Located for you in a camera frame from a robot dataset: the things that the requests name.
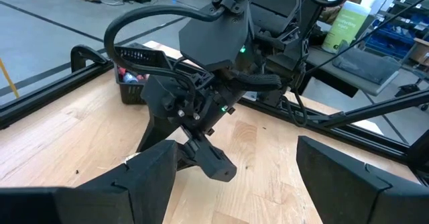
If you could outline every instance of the black plastic basket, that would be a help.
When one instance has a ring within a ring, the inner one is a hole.
[[[128,47],[116,47],[115,49],[122,56],[122,58],[132,63],[144,64],[145,66],[171,68],[166,55],[162,51],[150,50],[137,43],[130,44]],[[145,104],[145,101],[140,97],[144,88],[144,82],[121,82],[116,64],[114,69],[116,82],[119,85],[119,90],[121,91],[122,102],[128,105]]]

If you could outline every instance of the black metal frame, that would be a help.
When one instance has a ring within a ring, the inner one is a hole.
[[[0,108],[0,129],[6,128],[21,118],[33,113],[43,106],[59,99],[91,79],[112,69],[113,65],[95,63],[66,76],[50,85],[16,99]],[[180,71],[195,73],[200,69],[186,63],[180,63]],[[429,186],[429,130],[412,146],[405,145],[382,135],[352,125],[356,121],[406,109],[421,103],[429,102],[429,90],[405,95],[396,99],[376,103],[347,113],[326,115],[313,109],[307,109],[308,124],[306,128],[328,135],[342,142],[363,148],[377,155],[406,164],[419,178],[420,182]],[[285,99],[279,104],[267,104],[242,98],[240,104],[267,113],[274,117],[293,123],[290,113],[286,110]],[[299,105],[290,103],[297,120],[302,120]]]

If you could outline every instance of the concrete floor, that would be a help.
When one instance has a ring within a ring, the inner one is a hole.
[[[126,3],[112,7],[82,0],[0,0],[0,58],[12,81],[19,87],[19,94],[24,95],[70,74],[70,69],[64,66],[70,61],[73,46],[85,44],[100,50],[103,47],[105,29],[119,15],[148,5],[176,4],[199,9],[209,1],[153,0],[151,3]],[[117,41],[131,38],[130,43],[142,44],[155,40],[179,49],[178,31],[188,19],[174,22],[150,34],[147,32],[178,18],[175,15],[162,15],[137,21],[119,32]],[[374,102],[391,99],[399,86],[413,83],[416,79],[414,75],[403,71],[378,97],[371,99]],[[427,85],[423,84],[421,87],[425,89]],[[342,111],[371,104],[361,91],[349,98],[314,79],[304,96]],[[7,81],[0,77],[0,105],[14,98]],[[413,107],[370,121],[376,123],[387,137],[401,141],[392,128],[393,125],[407,142],[412,143],[428,130],[429,112]]]

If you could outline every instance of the wooden table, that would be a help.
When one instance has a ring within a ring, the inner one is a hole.
[[[177,173],[165,224],[321,223],[296,165],[299,135],[417,182],[404,165],[242,105],[236,108],[210,137],[237,165],[236,177],[219,182],[196,167]],[[147,121],[146,106],[122,104],[110,71],[0,131],[0,186],[82,184],[133,154]],[[181,131],[170,138],[186,141]]]

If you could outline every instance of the green label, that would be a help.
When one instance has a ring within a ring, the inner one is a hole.
[[[322,48],[329,52],[337,52],[343,40],[351,43],[367,16],[342,8],[336,17]]]

